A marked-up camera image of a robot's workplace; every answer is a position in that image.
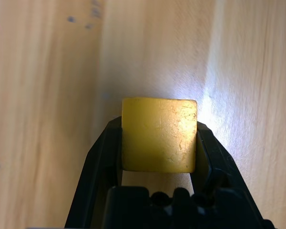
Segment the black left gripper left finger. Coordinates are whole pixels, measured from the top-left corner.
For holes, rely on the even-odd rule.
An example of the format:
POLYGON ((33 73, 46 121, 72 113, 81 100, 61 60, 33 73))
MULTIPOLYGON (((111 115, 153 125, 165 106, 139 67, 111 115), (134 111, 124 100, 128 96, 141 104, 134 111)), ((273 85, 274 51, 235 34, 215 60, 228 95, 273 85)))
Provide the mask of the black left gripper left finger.
POLYGON ((121 144, 122 120, 115 118, 86 156, 65 228, 101 228, 107 193, 122 183, 121 144))

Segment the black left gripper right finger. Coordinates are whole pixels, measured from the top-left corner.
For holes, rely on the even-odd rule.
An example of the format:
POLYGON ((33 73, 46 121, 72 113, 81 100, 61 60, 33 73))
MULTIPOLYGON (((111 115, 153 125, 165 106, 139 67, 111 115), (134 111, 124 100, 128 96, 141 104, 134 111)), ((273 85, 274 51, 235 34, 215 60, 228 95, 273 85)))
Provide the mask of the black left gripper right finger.
POLYGON ((233 157, 200 122, 195 156, 196 228, 274 228, 262 217, 233 157))

